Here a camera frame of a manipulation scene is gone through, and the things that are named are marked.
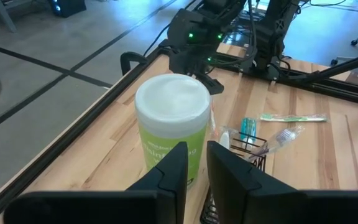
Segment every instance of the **wooden table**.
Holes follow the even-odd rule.
[[[222,44],[219,51],[232,55],[244,54],[244,49],[226,44]],[[298,60],[289,62],[292,69],[304,72],[325,69]],[[26,192],[124,190],[141,178],[146,170],[135,116],[134,94],[145,80],[163,73],[170,73],[165,55],[159,56],[104,110],[30,184]],[[243,117],[257,118],[262,113],[325,113],[329,117],[327,123],[302,123],[305,131],[298,139],[267,157],[266,173],[298,189],[358,189],[358,104],[285,85],[272,85],[220,69],[215,69],[210,75],[224,85],[224,92],[213,96],[217,126],[240,129]],[[345,73],[335,78],[343,79],[348,75]],[[258,122],[257,135],[268,138],[291,125]],[[208,189],[205,155],[204,150],[198,180],[187,193],[185,223],[199,223]]]

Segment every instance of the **green label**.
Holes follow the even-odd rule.
[[[157,165],[179,142],[185,141],[187,142],[189,159],[187,185],[191,184],[197,178],[205,131],[206,126],[192,135],[178,139],[167,139],[150,134],[139,124],[139,134],[142,140],[147,170]]]

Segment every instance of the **floor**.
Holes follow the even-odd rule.
[[[86,0],[86,11],[66,19],[31,6],[13,17],[15,34],[0,21],[0,48],[32,58],[0,53],[0,187],[120,79],[120,54],[143,53],[189,2]],[[358,56],[349,44],[357,36],[358,2],[306,7],[291,24],[285,55],[329,65],[337,55]]]

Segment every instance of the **plastic container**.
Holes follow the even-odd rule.
[[[166,74],[144,82],[135,94],[147,169],[185,141],[188,146],[188,186],[197,178],[210,116],[211,96],[206,87],[186,75]]]

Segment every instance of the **black metal frame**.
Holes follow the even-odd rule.
[[[33,163],[21,171],[17,178],[8,183],[7,187],[0,193],[0,214],[9,202],[20,195],[127,87],[154,63],[155,59],[162,54],[168,55],[168,53],[169,50],[161,46],[157,47],[147,56],[146,60],[140,57],[131,57],[133,53],[130,52],[124,53],[121,56],[121,68],[126,76],[117,85],[113,86],[76,123],[72,124],[68,131],[65,131],[62,136],[54,140],[53,144],[48,149],[45,149]],[[217,54],[216,58],[225,62],[240,59],[226,54]],[[130,61],[137,61],[140,64],[133,70],[128,71]],[[240,72],[238,65],[225,65],[219,66],[219,68],[232,72]],[[325,79],[314,83],[299,84],[291,81],[280,81],[280,83],[358,103],[358,86],[351,83],[332,79]]]

